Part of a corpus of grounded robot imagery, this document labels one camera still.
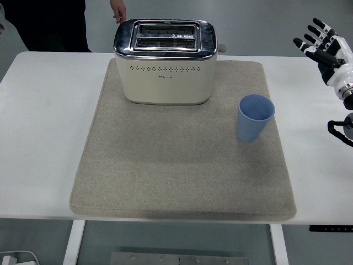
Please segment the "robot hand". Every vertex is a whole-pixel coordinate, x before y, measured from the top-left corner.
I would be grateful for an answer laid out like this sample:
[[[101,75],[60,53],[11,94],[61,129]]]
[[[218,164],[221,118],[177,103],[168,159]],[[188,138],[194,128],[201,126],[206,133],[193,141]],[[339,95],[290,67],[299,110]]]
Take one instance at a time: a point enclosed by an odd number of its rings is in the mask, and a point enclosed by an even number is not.
[[[313,18],[313,23],[304,40],[294,38],[293,42],[318,64],[323,82],[344,100],[352,95],[352,50],[331,26],[317,18]]]

